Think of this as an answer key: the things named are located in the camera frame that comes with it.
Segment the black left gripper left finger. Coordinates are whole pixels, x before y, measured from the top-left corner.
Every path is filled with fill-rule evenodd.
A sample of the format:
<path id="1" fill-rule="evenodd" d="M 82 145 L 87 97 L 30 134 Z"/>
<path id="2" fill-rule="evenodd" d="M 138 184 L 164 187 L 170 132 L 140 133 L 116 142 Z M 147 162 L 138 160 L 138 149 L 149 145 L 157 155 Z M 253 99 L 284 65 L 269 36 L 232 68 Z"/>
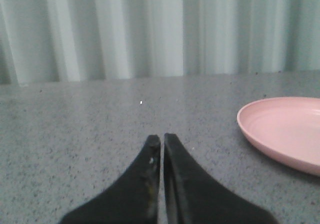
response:
<path id="1" fill-rule="evenodd" d="M 61 223 L 157 223 L 161 141 L 147 137 L 126 171 L 105 191 L 67 213 Z"/>

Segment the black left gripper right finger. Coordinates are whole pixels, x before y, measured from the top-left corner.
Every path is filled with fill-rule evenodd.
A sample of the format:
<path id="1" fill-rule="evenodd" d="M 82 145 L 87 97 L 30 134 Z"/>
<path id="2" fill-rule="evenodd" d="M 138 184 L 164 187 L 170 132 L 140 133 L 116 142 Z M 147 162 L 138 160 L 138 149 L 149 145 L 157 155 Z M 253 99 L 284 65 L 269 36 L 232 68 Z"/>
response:
<path id="1" fill-rule="evenodd" d="M 265 209 L 211 177 L 175 134 L 164 136 L 163 176 L 169 223 L 276 223 Z"/>

